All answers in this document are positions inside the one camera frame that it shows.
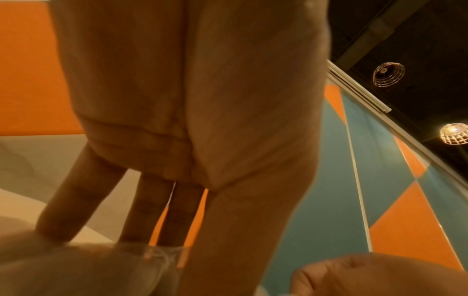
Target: ceiling beam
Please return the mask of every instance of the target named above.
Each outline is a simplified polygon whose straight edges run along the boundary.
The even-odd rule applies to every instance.
[[[369,27],[336,60],[335,64],[343,71],[348,71],[363,56],[381,41],[387,39],[396,27],[430,0],[397,0],[381,16],[374,19]]]

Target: teal wall panel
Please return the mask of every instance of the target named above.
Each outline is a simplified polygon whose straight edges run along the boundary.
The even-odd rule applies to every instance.
[[[418,181],[460,262],[468,270],[468,201],[432,165]]]
[[[286,294],[297,268],[368,251],[346,127],[325,101],[317,178],[295,211],[264,277],[271,295]]]
[[[393,134],[342,91],[369,227],[414,182]]]

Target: ceiling light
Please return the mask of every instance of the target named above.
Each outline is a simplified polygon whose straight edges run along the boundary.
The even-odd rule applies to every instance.
[[[468,125],[464,123],[447,124],[440,129],[440,138],[448,145],[468,144]]]
[[[378,87],[394,85],[403,78],[405,67],[399,63],[383,63],[377,67],[372,76],[372,81]]]

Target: dark ceiling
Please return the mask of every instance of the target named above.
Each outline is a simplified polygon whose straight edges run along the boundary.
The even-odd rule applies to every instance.
[[[332,62],[468,179],[468,144],[439,139],[445,124],[468,124],[468,0],[330,0],[329,15]],[[378,88],[372,74],[384,62],[403,64],[405,76]]]

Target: hand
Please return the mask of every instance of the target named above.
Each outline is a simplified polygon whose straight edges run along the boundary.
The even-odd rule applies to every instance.
[[[317,165],[327,69],[322,0],[52,0],[88,145],[37,230],[70,240],[128,168],[142,172],[120,241],[203,226],[179,295],[253,293]]]
[[[462,296],[467,291],[465,272],[373,253],[310,264],[291,279],[297,296]]]

